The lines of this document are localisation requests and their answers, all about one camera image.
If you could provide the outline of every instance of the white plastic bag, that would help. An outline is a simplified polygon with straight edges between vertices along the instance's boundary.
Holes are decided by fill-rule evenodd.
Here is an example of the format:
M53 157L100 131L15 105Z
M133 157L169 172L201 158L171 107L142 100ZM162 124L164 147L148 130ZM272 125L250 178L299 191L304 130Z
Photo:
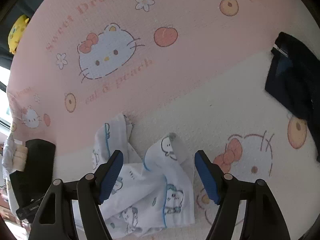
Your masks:
M13 170L13 158L16 152L17 146L14 142L13 135L10 134L4 142L3 156L2 156L2 172L5 179L10 180L10 173Z

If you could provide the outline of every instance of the hello kitty print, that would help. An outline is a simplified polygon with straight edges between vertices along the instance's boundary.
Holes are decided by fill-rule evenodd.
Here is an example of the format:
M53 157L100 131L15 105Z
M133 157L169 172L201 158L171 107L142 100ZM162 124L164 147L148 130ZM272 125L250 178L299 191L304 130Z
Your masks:
M100 34L89 33L77 46L82 81L107 76L124 65L135 53L140 38L134 38L116 23L107 25Z
M268 181L272 172L274 133L265 131L263 134L246 135L232 134L225 145L224 153L213 160L224 173L234 175L238 180L255 182L257 179ZM212 225L219 206L210 201L204 188L197 195L196 203L204 210L207 222ZM236 225L244 218L246 201L241 200Z
M37 128L41 122L40 116L31 106L21 109L21 120L29 128Z

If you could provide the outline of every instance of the window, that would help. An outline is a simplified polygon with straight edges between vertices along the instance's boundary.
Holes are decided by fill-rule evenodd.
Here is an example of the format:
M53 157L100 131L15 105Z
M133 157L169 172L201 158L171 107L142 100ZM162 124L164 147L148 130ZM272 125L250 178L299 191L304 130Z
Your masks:
M8 85L9 76L10 70L0 66L0 81L6 86ZM7 94L0 90L0 124L10 127L11 122L12 116L9 108Z

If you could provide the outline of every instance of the yellow plush toy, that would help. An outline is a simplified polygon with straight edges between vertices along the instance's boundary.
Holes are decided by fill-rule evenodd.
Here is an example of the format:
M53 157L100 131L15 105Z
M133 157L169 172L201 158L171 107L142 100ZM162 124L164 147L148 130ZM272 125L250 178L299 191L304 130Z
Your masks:
M16 54L19 41L21 40L28 23L29 18L26 15L21 15L12 26L8 36L9 49L12 54Z

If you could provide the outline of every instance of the blue trim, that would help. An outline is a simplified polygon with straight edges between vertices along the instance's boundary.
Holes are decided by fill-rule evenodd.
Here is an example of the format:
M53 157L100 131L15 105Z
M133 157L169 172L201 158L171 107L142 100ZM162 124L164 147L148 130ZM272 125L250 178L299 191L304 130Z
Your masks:
M149 169L147 168L146 163L144 162L144 158L143 158L143 160L142 160L142 163L143 163L143 167L144 167L147 171L151 171L151 170L149 170Z
M165 178L165 196L164 196L164 204L163 204L163 212L162 212L162 217L163 217L163 223L164 223L164 227L167 228L167 224L165 222L165 204L167 203L167 193L168 193L168 181L167 181L167 177L164 176Z
M104 132L106 135L106 145L107 145L107 151L108 151L108 155L109 155L108 159L110 159L110 150L109 150L109 144L108 144L108 139L110 136L108 135L108 131L107 131L107 123L104 123Z

